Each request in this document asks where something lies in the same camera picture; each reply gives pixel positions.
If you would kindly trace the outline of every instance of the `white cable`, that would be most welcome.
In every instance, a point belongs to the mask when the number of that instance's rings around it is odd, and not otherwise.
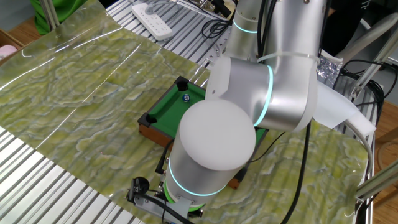
[[[371,172],[371,167],[373,167],[373,153],[372,153],[372,149],[370,147],[370,145],[368,144],[366,138],[359,132],[359,130],[348,120],[345,121],[345,125],[347,127],[349,127],[351,130],[353,130],[353,132],[355,133],[356,136],[359,137],[359,139],[361,140],[362,144],[364,145],[366,151],[368,152],[368,161],[369,161],[369,167],[368,172],[366,173],[366,175],[370,174]]]
[[[281,56],[296,56],[296,57],[303,57],[303,58],[311,58],[314,59],[317,63],[319,63],[319,58],[314,55],[300,53],[300,52],[282,52],[277,51],[269,55],[265,55],[257,60],[257,63],[262,62],[263,60],[267,60],[274,57],[281,57]]]

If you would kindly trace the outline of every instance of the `green felt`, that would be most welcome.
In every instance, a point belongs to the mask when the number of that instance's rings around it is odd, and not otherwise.
[[[184,102],[182,96],[188,94],[189,102]],[[152,109],[149,116],[156,118],[152,125],[175,138],[178,125],[186,110],[195,103],[205,99],[205,90],[188,83],[187,91],[179,91],[175,85],[165,97]]]
[[[258,144],[260,143],[260,140],[261,140],[261,137],[262,137],[262,135],[265,133],[265,129],[262,129],[262,128],[260,128],[260,129],[258,129],[257,131],[256,131],[256,145],[258,146]]]

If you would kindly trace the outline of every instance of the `glowing cyan light ring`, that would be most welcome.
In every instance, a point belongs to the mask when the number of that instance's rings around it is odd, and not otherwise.
[[[170,170],[170,174],[172,175],[172,178],[173,178],[174,182],[175,182],[182,190],[186,191],[186,193],[192,194],[192,195],[194,195],[194,196],[199,196],[199,197],[212,196],[212,195],[217,194],[217,193],[220,192],[221,190],[223,190],[224,187],[226,186],[226,185],[225,185],[223,188],[217,190],[217,191],[214,192],[214,193],[210,193],[210,194],[197,194],[197,193],[193,193],[193,192],[187,190],[185,187],[182,187],[181,184],[175,179],[175,177],[174,177],[174,175],[173,175],[172,166],[171,166],[171,164],[170,164],[170,161],[169,161],[169,170]]]
[[[267,65],[267,66],[268,66],[268,71],[269,71],[269,84],[268,84],[267,98],[266,98],[266,103],[264,103],[264,108],[261,111],[260,117],[257,120],[257,122],[254,124],[255,127],[260,124],[260,122],[264,119],[264,117],[267,113],[269,102],[271,101],[272,87],[274,86],[274,72],[272,71],[271,66],[269,66],[269,65]]]
[[[235,20],[234,20],[234,24],[235,24],[235,26],[236,26],[238,29],[240,29],[240,30],[243,31],[243,32],[248,32],[248,33],[250,33],[250,34],[257,34],[257,31],[245,30],[245,29],[243,29],[242,27],[238,26],[238,25],[236,24]]]

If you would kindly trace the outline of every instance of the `green cloth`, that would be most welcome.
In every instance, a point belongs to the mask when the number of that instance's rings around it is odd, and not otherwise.
[[[57,12],[58,20],[63,22],[72,13],[74,13],[87,0],[53,0],[55,11]],[[40,35],[45,35],[50,32],[50,27],[45,20],[44,11],[40,5],[39,0],[30,0],[35,9],[35,25]]]

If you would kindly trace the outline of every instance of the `white joint cap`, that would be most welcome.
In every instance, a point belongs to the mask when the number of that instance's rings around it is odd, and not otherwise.
[[[355,128],[364,136],[368,136],[373,134],[376,130],[375,125],[373,125],[365,116],[358,110],[352,115],[350,118],[347,119],[348,122],[353,124]]]
[[[256,145],[249,116],[226,100],[203,100],[191,106],[181,119],[179,133],[187,154],[217,171],[243,166]]]

